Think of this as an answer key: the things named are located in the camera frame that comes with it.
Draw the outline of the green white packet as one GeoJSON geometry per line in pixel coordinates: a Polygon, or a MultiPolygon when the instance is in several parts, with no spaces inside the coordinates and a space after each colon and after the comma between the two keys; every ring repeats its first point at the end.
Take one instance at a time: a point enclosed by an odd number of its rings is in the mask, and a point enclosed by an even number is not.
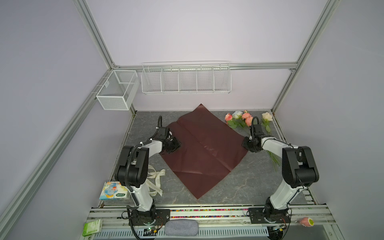
{"type": "Polygon", "coordinates": [[[82,236],[86,237],[86,236],[100,233],[102,230],[102,226],[103,226],[102,220],[95,220],[95,221],[92,221],[89,223],[85,223],[84,228],[83,228],[83,232],[82,232],[82,236]]]}

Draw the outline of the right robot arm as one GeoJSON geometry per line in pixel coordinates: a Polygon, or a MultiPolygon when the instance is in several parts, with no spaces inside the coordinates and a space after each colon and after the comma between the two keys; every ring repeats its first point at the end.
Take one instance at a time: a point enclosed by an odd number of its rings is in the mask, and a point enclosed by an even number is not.
{"type": "Polygon", "coordinates": [[[294,146],[274,137],[267,136],[260,124],[251,124],[250,137],[245,137],[242,146],[250,152],[268,151],[282,160],[282,183],[267,198],[264,209],[256,212],[249,210],[250,216],[256,215],[267,223],[283,220],[288,223],[288,209],[291,201],[320,178],[311,148],[294,146]]]}

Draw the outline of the single pink fake rose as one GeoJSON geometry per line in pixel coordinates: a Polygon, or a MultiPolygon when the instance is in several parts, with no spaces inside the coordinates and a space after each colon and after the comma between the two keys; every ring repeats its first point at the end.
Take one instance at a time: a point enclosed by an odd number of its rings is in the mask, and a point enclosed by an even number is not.
{"type": "Polygon", "coordinates": [[[227,125],[232,128],[232,129],[236,129],[237,128],[237,123],[235,122],[233,116],[231,114],[226,114],[225,116],[225,121],[227,122],[227,125]]]}

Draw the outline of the red wrapping paper sheet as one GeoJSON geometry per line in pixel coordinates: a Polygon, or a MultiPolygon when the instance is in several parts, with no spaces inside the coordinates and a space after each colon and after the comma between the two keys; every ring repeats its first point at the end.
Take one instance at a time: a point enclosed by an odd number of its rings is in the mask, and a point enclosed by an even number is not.
{"type": "Polygon", "coordinates": [[[168,127],[181,146],[161,156],[196,199],[223,180],[248,152],[242,146],[244,136],[204,105],[168,127]]]}

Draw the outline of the white mesh box basket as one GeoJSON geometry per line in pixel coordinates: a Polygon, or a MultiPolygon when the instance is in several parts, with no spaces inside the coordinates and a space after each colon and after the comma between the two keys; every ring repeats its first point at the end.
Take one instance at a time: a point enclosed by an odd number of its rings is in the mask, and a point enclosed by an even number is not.
{"type": "Polygon", "coordinates": [[[129,111],[139,86],[136,71],[112,70],[96,97],[104,110],[129,111]]]}

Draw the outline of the double pink fake rose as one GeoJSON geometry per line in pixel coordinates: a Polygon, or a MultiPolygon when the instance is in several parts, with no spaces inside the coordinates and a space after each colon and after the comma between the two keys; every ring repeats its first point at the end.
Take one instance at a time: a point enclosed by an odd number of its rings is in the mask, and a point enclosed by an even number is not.
{"type": "Polygon", "coordinates": [[[248,112],[244,111],[241,115],[241,126],[245,131],[250,131],[250,126],[252,124],[253,116],[248,112]]]}

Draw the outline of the grey foam pad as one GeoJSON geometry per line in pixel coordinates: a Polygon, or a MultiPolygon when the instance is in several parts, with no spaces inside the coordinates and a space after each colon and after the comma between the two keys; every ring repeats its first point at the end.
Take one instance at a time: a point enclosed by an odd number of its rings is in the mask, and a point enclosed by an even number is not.
{"type": "Polygon", "coordinates": [[[165,225],[165,234],[176,237],[194,237],[199,233],[199,224],[195,220],[176,219],[165,225]]]}

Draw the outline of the cream ribbon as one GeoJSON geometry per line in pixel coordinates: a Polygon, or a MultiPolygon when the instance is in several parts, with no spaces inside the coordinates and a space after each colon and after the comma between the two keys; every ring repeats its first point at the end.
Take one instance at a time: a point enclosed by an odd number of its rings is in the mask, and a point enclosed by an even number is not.
{"type": "Polygon", "coordinates": [[[156,195],[163,196],[163,190],[161,189],[161,177],[166,175],[166,170],[162,169],[159,172],[151,165],[148,166],[145,183],[140,185],[140,188],[148,189],[150,197],[156,195]]]}

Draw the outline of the pink round object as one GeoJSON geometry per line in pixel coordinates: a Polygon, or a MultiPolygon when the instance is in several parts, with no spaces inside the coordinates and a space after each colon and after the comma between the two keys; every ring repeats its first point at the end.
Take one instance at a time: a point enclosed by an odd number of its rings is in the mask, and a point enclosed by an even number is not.
{"type": "Polygon", "coordinates": [[[314,226],[314,220],[312,218],[309,218],[309,217],[304,217],[302,218],[299,223],[304,226],[304,227],[313,227],[314,226]]]}

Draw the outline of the cream fake rose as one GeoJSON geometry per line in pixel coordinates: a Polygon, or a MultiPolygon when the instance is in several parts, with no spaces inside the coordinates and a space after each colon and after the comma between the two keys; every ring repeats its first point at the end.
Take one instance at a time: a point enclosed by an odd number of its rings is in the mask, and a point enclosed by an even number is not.
{"type": "Polygon", "coordinates": [[[265,112],[262,114],[262,126],[265,127],[266,131],[268,134],[271,133],[271,126],[270,126],[270,123],[273,121],[273,116],[268,113],[268,112],[265,112]]]}

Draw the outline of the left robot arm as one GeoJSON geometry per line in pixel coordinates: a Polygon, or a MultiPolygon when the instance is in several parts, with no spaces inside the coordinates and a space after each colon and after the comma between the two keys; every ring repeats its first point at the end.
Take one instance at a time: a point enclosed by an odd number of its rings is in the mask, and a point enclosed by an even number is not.
{"type": "Polygon", "coordinates": [[[114,180],[128,189],[134,205],[127,209],[134,223],[149,225],[156,222],[156,206],[146,184],[149,158],[163,152],[172,153],[180,146],[170,128],[156,127],[155,134],[146,141],[122,148],[114,180]]]}

